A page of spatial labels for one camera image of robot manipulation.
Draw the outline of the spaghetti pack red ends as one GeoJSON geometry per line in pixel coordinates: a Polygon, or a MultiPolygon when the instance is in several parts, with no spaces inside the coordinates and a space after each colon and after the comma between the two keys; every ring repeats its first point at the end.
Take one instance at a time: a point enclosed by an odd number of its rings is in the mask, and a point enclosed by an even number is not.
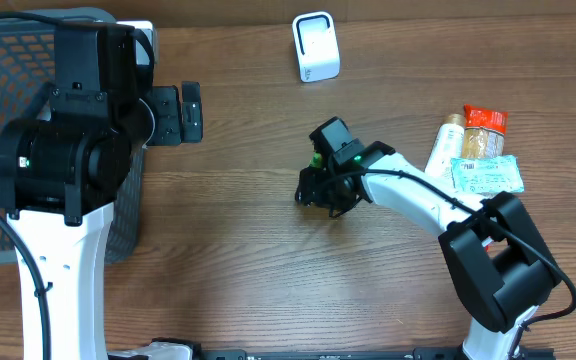
{"type": "Polygon", "coordinates": [[[485,159],[501,156],[507,133],[508,113],[465,104],[462,158],[485,159]]]}

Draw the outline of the teal wipes packet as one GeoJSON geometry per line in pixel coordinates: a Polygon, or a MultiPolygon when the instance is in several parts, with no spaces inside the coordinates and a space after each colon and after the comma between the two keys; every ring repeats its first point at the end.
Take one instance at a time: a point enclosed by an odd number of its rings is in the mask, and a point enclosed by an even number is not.
{"type": "Polygon", "coordinates": [[[518,161],[513,155],[481,159],[455,158],[451,160],[451,166],[457,190],[488,195],[524,191],[518,161]]]}

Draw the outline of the green snack packet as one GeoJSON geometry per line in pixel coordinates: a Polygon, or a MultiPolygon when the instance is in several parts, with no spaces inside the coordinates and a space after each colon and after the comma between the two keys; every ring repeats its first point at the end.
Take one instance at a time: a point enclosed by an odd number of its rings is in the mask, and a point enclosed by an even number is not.
{"type": "Polygon", "coordinates": [[[324,165],[322,155],[320,153],[315,152],[313,154],[312,159],[310,160],[309,166],[317,169],[323,168],[324,165]]]}

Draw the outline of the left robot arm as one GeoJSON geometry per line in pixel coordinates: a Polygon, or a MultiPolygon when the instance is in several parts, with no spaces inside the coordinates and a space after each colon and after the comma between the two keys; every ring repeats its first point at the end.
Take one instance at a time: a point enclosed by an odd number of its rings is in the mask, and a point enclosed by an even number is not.
{"type": "Polygon", "coordinates": [[[142,149],[202,140],[199,85],[155,85],[153,43],[129,23],[59,23],[49,118],[0,133],[0,223],[16,248],[28,359],[111,357],[104,267],[119,190],[142,149]]]}

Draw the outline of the white tube gold cap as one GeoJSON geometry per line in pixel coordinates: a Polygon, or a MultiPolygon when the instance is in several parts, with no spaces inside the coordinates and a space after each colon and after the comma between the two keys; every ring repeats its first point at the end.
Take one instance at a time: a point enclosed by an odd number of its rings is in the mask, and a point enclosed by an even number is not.
{"type": "Polygon", "coordinates": [[[466,118],[460,114],[446,116],[438,129],[424,172],[453,185],[452,160],[462,154],[466,118]]]}

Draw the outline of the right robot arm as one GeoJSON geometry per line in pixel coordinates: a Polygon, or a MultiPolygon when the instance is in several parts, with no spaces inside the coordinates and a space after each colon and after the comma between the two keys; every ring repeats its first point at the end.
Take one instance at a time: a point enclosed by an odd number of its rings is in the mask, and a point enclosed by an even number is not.
{"type": "Polygon", "coordinates": [[[521,346],[523,333],[562,276],[521,201],[460,192],[410,164],[393,147],[364,145],[339,117],[309,136],[314,155],[295,199],[339,217],[360,202],[388,208],[436,237],[472,320],[455,347],[417,348],[414,359],[552,359],[521,346]]]}

